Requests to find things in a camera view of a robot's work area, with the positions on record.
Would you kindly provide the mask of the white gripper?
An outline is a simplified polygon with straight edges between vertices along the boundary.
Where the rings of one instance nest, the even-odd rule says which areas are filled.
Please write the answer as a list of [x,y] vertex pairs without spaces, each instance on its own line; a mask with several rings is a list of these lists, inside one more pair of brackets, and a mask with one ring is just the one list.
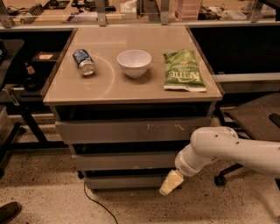
[[216,157],[201,156],[190,144],[188,144],[176,156],[175,167],[177,170],[171,170],[168,173],[159,189],[159,192],[164,196],[168,195],[171,191],[183,183],[184,176],[192,177],[200,172],[203,167],[216,161]]

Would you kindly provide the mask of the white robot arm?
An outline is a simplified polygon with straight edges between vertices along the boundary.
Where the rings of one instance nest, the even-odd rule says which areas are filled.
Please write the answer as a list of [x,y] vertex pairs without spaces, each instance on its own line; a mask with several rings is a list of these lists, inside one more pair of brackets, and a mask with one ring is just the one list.
[[166,196],[206,165],[219,159],[235,161],[263,174],[280,176],[280,143],[241,139],[229,127],[203,127],[196,129],[190,143],[175,158],[171,170],[159,192]]

